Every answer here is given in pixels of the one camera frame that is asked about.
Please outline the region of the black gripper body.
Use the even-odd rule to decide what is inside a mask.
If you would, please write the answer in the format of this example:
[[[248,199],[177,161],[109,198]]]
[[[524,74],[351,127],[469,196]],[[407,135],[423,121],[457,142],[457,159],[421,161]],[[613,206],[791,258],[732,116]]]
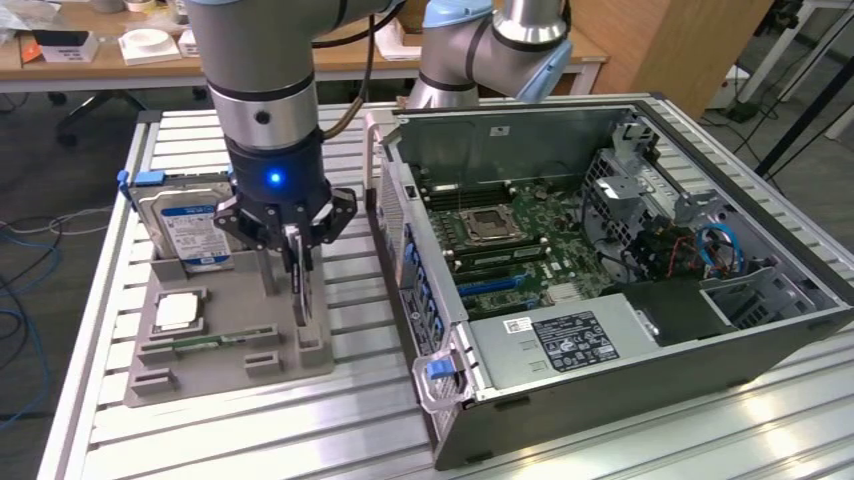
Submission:
[[[260,150],[225,138],[237,190],[253,202],[275,205],[281,222],[312,218],[331,198],[324,176],[321,134],[309,134],[293,145]]]

